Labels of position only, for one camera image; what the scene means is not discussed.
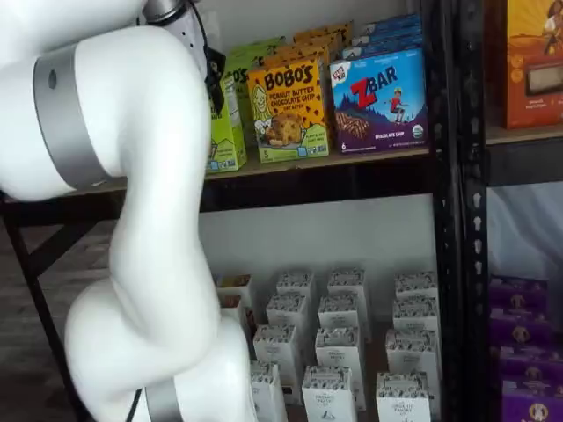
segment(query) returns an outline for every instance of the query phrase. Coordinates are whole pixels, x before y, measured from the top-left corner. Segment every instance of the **white wall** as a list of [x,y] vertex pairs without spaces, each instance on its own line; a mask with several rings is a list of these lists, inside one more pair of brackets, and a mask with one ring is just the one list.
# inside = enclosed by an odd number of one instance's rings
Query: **white wall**
[[226,51],[236,45],[353,19],[357,24],[406,13],[406,0],[201,0],[216,11]]
[[325,283],[329,267],[359,263],[378,319],[391,316],[396,274],[435,269],[429,195],[209,213],[200,234],[213,273],[251,273],[264,291],[284,267],[309,266]]

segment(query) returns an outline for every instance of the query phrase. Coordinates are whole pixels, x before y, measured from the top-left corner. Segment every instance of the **purple box stack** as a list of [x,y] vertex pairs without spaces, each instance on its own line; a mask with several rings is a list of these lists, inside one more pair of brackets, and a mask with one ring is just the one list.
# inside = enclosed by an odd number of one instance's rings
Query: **purple box stack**
[[491,276],[493,383],[502,422],[563,421],[563,348],[554,343],[545,280]]

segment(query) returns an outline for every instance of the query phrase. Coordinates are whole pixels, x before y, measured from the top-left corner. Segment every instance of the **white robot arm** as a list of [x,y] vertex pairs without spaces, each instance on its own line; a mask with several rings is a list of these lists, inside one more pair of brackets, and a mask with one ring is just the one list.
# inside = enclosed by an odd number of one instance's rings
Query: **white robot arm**
[[128,177],[111,279],[77,298],[65,332],[96,420],[254,421],[245,335],[220,318],[198,237],[210,138],[201,72],[166,30],[105,33],[143,4],[3,3],[0,188],[44,200]]

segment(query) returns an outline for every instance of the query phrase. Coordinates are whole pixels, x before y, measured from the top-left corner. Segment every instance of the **blue snack box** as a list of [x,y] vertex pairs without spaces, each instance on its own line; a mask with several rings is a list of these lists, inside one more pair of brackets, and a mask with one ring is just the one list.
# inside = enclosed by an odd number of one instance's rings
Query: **blue snack box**
[[420,48],[331,64],[342,153],[423,147],[427,140]]
[[370,55],[381,55],[385,53],[393,53],[399,50],[408,50],[420,47],[422,44],[422,34],[413,37],[392,38],[386,42],[377,44],[368,44],[367,46],[348,47],[342,50],[342,58],[344,60],[354,59],[358,57],[367,57]]
[[389,42],[390,40],[420,37],[422,30],[419,26],[411,28],[398,29],[397,31],[388,31],[385,33],[372,33],[371,35],[363,35],[362,37],[354,37],[352,39],[352,47],[367,46],[368,44],[378,44],[381,42]]
[[371,35],[372,33],[384,33],[411,26],[420,26],[420,15],[395,16],[393,18],[372,22],[362,26],[358,33],[360,35]]

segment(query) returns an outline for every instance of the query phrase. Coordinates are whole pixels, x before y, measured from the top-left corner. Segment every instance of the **orange snack box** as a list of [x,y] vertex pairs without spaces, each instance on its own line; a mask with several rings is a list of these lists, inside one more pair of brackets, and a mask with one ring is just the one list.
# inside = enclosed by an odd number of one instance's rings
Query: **orange snack box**
[[328,155],[330,125],[325,65],[317,56],[249,73],[262,163]]

